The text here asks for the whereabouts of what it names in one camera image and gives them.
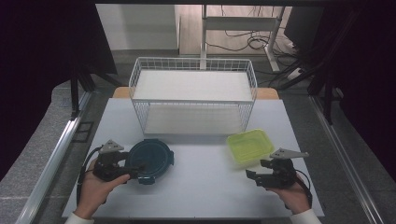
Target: white wire basket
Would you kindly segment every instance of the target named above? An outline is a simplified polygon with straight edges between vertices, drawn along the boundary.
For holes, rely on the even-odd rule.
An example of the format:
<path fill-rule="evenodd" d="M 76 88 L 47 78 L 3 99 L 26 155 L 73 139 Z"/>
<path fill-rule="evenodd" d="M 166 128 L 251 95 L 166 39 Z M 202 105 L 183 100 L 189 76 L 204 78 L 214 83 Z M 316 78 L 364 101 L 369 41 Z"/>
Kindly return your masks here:
<path fill-rule="evenodd" d="M 257 82 L 250 60 L 138 58 L 129 91 L 143 133 L 233 134 L 248 125 Z"/>

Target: white sleeve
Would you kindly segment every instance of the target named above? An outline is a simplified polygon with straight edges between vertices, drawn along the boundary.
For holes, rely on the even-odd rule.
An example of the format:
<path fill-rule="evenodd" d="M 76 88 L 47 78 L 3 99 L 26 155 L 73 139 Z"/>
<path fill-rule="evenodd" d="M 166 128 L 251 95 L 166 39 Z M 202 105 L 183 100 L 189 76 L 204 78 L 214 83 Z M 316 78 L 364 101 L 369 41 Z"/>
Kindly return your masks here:
<path fill-rule="evenodd" d="M 293 215 L 290 217 L 291 223 L 293 224 L 320 224 L 317 215 L 314 210 L 309 209 L 303 213 Z"/>
<path fill-rule="evenodd" d="M 64 224 L 93 224 L 93 219 L 87 220 L 72 213 Z"/>

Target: hand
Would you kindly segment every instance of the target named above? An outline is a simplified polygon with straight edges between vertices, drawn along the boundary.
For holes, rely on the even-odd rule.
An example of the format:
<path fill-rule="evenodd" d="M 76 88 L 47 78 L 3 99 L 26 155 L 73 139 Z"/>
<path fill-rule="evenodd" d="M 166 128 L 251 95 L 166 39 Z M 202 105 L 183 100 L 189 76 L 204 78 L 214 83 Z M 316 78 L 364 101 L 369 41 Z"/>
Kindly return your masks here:
<path fill-rule="evenodd" d="M 267 189 L 279 195 L 279 198 L 296 215 L 310 209 L 303 188 L 296 182 L 288 189 Z"/>
<path fill-rule="evenodd" d="M 105 182 L 92 173 L 96 159 L 90 164 L 89 172 L 85 173 L 79 204 L 74 212 L 78 217 L 91 219 L 98 207 L 105 202 L 108 194 L 118 185 L 129 180 L 129 175 L 122 175 L 115 180 Z"/>

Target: metal rail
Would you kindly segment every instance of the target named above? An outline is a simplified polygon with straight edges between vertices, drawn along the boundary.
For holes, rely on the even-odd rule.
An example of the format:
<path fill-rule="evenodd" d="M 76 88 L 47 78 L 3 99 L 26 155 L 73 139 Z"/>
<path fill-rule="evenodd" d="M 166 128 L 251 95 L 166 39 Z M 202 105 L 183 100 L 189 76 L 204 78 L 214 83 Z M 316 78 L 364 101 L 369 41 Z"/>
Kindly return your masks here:
<path fill-rule="evenodd" d="M 358 200 L 361 202 L 361 206 L 364 210 L 364 213 L 368 217 L 370 223 L 373 224 L 380 224 L 384 223 L 382 220 L 382 217 L 378 213 L 378 209 L 375 205 L 375 202 L 370 195 L 369 190 L 367 187 L 363 184 L 361 181 L 361 178 L 358 175 L 358 172 L 356 171 L 355 167 L 352 164 L 352 161 L 347 155 L 347 151 L 344 148 L 341 140 L 339 139 L 337 132 L 335 131 L 334 127 L 332 125 L 329 125 L 326 118 L 324 117 L 323 113 L 323 107 L 319 101 L 318 96 L 310 96 L 309 99 L 311 100 L 318 118 L 320 120 L 320 123 L 323 125 L 323 128 L 328 135 L 329 139 L 331 140 L 332 147 L 334 148 L 335 154 L 337 155 L 338 159 L 341 162 L 341 165 L 344 168 L 344 171 L 346 172 L 346 177 L 349 179 L 349 182 L 352 186 L 352 188 L 355 190 L 355 193 L 358 196 Z"/>
<path fill-rule="evenodd" d="M 73 138 L 73 135 L 81 121 L 82 114 L 84 113 L 84 108 L 86 107 L 91 94 L 89 92 L 84 92 L 80 99 L 80 110 L 81 113 L 74 119 L 69 120 L 64 128 L 64 132 L 61 135 L 55 149 L 53 149 L 49 161 L 45 166 L 41 176 L 38 178 L 35 188 L 30 194 L 25 206 L 23 207 L 20 216 L 18 217 L 16 223 L 29 224 L 33 222 L 35 215 L 46 196 L 47 190 L 50 187 L 53 177 L 55 176 L 59 165 L 64 158 L 64 153 L 66 152 L 69 144 Z"/>

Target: gray floor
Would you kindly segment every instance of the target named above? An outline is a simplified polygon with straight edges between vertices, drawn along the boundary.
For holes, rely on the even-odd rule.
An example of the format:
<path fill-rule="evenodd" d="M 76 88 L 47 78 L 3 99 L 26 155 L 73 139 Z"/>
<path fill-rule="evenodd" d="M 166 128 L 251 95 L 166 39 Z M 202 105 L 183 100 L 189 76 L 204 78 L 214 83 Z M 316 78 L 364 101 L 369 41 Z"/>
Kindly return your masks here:
<path fill-rule="evenodd" d="M 176 57 L 173 51 L 114 51 L 114 59 L 118 68 L 118 77 L 127 83 L 137 56 Z M 256 70 L 270 71 L 270 67 L 261 56 L 250 57 Z M 258 82 L 266 87 L 275 75 L 256 73 Z M 96 83 L 96 90 L 88 105 L 84 122 L 92 125 L 90 134 L 76 134 L 76 140 L 86 139 L 85 142 L 74 142 L 70 145 L 60 169 L 52 181 L 44 202 L 41 204 L 34 223 L 63 223 L 61 214 L 78 177 L 79 166 L 82 164 L 90 142 L 94 137 L 106 101 L 111 97 L 115 88 L 97 76 L 92 76 Z M 311 157 L 305 160 L 317 189 L 318 197 L 326 217 L 323 223 L 369 223 L 361 208 L 360 201 L 352 187 L 350 187 L 344 170 L 342 169 L 331 141 L 319 122 L 315 109 L 306 94 L 309 79 L 299 83 L 286 91 L 279 93 L 284 101 L 290 122 L 302 151 L 307 151 Z M 64 83 L 53 91 L 52 104 L 46 116 L 37 127 L 35 134 L 0 183 L 0 223 L 15 223 L 21 210 L 35 186 L 41 171 L 48 161 L 51 151 L 55 148 L 59 137 L 70 118 L 70 87 Z M 337 131 L 349 157 L 352 159 L 360 177 L 370 191 L 384 223 L 396 223 L 396 185 L 388 176 L 382 165 L 375 158 L 370 148 L 359 137 L 348 120 L 343 115 L 337 102 L 332 108 L 333 127 Z M 132 223 L 130 221 L 97 220 L 95 223 Z M 260 223 L 260 221 L 236 221 L 235 223 Z M 286 218 L 265 219 L 262 223 L 289 223 Z"/>

